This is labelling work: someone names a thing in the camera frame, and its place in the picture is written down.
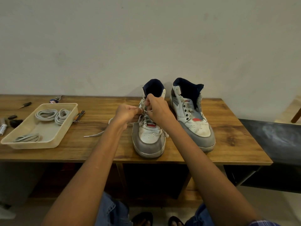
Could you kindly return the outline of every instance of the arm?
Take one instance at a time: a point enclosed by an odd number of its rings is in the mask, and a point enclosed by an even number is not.
[[[137,119],[141,109],[122,104],[116,110],[91,155],[57,198],[42,225],[94,225],[100,199],[128,122]]]
[[[262,218],[184,131],[163,98],[149,94],[148,115],[171,137],[201,193],[215,225],[247,225]]]

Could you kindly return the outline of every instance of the sneaker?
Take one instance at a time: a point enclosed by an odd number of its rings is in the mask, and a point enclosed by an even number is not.
[[[170,103],[178,122],[203,152],[210,152],[215,145],[213,130],[202,113],[201,90],[203,84],[177,78],[173,82]]]
[[[142,87],[143,94],[139,108],[144,110],[133,125],[132,138],[136,152],[144,158],[156,158],[163,154],[166,142],[165,131],[153,122],[146,113],[145,100],[149,93],[155,97],[165,97],[166,90],[158,79],[151,79]]]

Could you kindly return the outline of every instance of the sandal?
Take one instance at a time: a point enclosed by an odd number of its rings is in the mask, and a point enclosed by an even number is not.
[[[175,221],[175,222],[177,223],[177,225],[178,225],[178,223],[181,223],[182,226],[184,226],[183,222],[180,221],[180,219],[177,218],[176,216],[172,216],[171,218],[169,218],[169,220],[168,220],[168,226],[171,226],[171,223],[172,223],[173,221]]]
[[[150,226],[153,226],[153,214],[150,212],[139,213],[138,215],[133,217],[132,222],[139,222],[143,221],[144,219],[146,220],[146,222],[150,222]]]

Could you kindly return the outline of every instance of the wooden chair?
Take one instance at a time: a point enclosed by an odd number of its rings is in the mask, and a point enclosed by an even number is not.
[[[292,118],[291,122],[294,124],[296,123],[299,118],[301,117],[301,108],[299,109],[299,111],[296,113],[296,115]]]

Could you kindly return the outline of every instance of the beige tray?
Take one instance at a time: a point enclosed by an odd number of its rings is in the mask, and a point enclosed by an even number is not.
[[[43,109],[66,109],[71,111],[64,123],[60,126],[54,121],[39,121],[36,113]],[[17,128],[1,140],[1,144],[7,144],[14,149],[36,149],[36,148],[55,148],[70,128],[73,119],[78,114],[77,103],[57,103],[42,104],[36,108]],[[40,141],[13,143],[13,141],[22,135],[30,133],[39,133]]]

